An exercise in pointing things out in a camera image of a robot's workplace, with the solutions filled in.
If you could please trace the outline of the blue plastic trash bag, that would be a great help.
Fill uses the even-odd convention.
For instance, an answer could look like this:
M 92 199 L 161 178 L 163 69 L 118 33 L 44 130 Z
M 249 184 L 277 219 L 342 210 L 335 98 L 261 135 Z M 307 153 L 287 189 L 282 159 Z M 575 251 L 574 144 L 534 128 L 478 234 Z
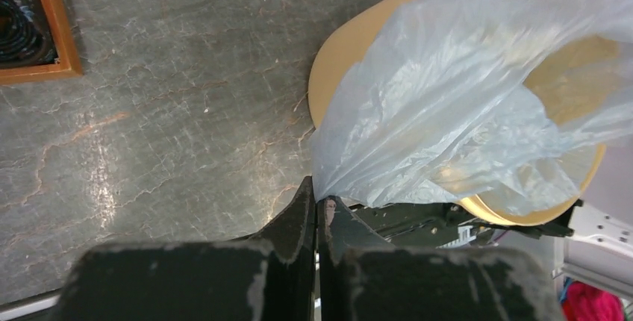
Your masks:
M 414 0 L 341 78 L 314 194 L 525 216 L 578 196 L 596 147 L 631 135 L 632 0 Z

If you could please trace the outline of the yellow trash bin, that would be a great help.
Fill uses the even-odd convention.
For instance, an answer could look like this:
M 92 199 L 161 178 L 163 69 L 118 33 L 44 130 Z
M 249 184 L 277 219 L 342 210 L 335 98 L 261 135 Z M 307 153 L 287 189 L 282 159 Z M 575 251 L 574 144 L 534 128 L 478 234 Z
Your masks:
M 320 126 L 334 91 L 347 70 L 365 55 L 371 42 L 393 12 L 413 0 L 383 0 L 368 8 L 338 28 L 317 52 L 308 82 L 308 104 L 311 119 Z M 617 44 L 598 36 L 569 43 L 548 57 L 528 77 L 528 86 L 535 88 L 538 77 L 553 77 L 564 67 L 580 67 L 616 57 Z M 526 216 L 514 216 L 490 204 L 490 198 L 471 196 L 458 201 L 457 206 L 486 222 L 497 225 L 536 226 L 561 216 L 576 202 L 571 198 L 552 208 Z

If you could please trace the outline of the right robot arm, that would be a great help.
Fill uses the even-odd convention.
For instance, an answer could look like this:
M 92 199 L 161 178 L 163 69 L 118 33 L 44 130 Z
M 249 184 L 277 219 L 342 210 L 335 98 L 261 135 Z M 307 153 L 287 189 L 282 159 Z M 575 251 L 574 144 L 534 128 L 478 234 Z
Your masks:
M 555 240 L 556 289 L 571 278 L 632 300 L 632 209 L 582 200 L 570 212 L 569 237 Z

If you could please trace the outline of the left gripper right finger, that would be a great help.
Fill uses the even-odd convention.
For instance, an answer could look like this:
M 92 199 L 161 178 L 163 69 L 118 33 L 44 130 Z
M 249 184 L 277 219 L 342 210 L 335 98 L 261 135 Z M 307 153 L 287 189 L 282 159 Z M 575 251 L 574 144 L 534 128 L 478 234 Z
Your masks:
M 339 199 L 317 205 L 324 320 L 562 320 L 550 275 L 502 247 L 397 247 Z

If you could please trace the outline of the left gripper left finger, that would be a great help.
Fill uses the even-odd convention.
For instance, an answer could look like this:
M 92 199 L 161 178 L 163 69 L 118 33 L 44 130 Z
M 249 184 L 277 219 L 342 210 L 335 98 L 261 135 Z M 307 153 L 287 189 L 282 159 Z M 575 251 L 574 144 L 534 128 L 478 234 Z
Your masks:
M 52 320 L 312 320 L 310 177 L 261 230 L 219 242 L 105 243 L 73 267 Z

